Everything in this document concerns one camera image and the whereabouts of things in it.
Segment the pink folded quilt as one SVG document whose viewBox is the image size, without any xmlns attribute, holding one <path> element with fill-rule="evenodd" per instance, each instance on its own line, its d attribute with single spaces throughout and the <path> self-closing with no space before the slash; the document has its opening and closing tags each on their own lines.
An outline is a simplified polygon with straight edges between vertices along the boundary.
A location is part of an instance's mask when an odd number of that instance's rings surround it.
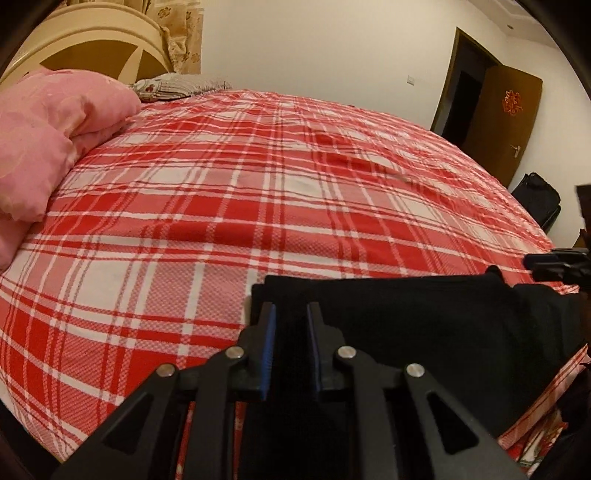
<svg viewBox="0 0 591 480">
<path fill-rule="evenodd" d="M 1 92 L 1 268 L 75 163 L 140 111 L 123 83 L 86 70 L 41 67 Z"/>
</svg>

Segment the black pants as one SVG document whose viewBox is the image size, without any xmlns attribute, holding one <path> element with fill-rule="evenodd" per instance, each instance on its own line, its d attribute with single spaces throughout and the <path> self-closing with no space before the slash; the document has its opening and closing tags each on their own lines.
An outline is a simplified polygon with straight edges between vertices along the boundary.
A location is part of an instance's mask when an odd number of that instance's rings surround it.
<svg viewBox="0 0 591 480">
<path fill-rule="evenodd" d="M 245 411 L 242 479 L 363 479 L 353 399 L 315 384 L 308 304 L 378 363 L 423 365 L 507 455 L 570 387 L 590 347 L 582 296 L 509 285 L 496 267 L 474 276 L 270 276 L 250 299 L 252 324 L 263 304 L 276 306 L 276 334 L 269 391 Z"/>
</svg>

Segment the beige patterned curtain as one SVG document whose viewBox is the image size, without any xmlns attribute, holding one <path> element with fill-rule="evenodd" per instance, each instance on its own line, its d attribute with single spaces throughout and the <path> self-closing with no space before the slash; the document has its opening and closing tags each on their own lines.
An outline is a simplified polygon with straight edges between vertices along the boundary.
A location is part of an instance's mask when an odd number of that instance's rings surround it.
<svg viewBox="0 0 591 480">
<path fill-rule="evenodd" d="M 199 0 L 118 1 L 152 19 L 164 36 L 175 73 L 201 72 L 204 8 Z"/>
</svg>

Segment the red plaid bed sheet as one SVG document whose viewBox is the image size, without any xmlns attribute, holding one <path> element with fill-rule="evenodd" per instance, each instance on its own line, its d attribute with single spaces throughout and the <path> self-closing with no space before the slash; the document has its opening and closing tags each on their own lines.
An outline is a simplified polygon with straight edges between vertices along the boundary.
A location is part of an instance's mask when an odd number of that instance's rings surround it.
<svg viewBox="0 0 591 480">
<path fill-rule="evenodd" d="M 498 181 L 405 120 L 222 91 L 140 107 L 65 176 L 1 268 L 1 387 L 33 471 L 160 360 L 228 346 L 270 274 L 526 277 L 549 239 Z"/>
</svg>

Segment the black bag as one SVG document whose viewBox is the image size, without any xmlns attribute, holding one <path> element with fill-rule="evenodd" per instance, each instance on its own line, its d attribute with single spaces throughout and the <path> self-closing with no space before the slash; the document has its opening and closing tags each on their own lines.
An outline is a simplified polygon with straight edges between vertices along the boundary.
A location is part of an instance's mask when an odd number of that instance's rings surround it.
<svg viewBox="0 0 591 480">
<path fill-rule="evenodd" d="M 559 193 L 539 174 L 532 172 L 524 175 L 512 195 L 548 233 L 561 212 Z"/>
</svg>

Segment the cream wooden headboard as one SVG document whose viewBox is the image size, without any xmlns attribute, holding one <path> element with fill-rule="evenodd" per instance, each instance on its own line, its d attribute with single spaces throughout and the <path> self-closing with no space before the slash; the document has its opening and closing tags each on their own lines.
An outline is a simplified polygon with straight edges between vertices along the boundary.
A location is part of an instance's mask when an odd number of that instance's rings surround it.
<svg viewBox="0 0 591 480">
<path fill-rule="evenodd" d="M 40 67 L 98 72 L 127 85 L 172 71 L 157 23 L 131 7 L 109 2 L 81 3 L 51 13 L 11 58 L 1 87 Z"/>
</svg>

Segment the brown wooden door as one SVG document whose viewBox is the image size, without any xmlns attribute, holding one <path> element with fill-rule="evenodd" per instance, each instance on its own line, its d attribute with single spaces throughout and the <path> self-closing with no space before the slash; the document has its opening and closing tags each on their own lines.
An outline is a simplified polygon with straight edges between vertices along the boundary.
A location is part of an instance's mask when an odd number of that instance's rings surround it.
<svg viewBox="0 0 591 480">
<path fill-rule="evenodd" d="M 542 91 L 543 80 L 525 71 L 505 65 L 486 71 L 462 150 L 505 187 L 527 148 Z"/>
</svg>

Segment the grey striped pillow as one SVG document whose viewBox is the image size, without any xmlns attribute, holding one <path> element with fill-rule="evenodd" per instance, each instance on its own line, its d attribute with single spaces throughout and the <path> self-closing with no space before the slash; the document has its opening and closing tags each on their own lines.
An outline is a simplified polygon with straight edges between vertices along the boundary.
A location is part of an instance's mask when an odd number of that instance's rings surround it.
<svg viewBox="0 0 591 480">
<path fill-rule="evenodd" d="M 143 103 L 179 100 L 230 88 L 228 81 L 215 76 L 179 73 L 165 73 L 151 79 L 137 80 L 131 85 Z"/>
</svg>

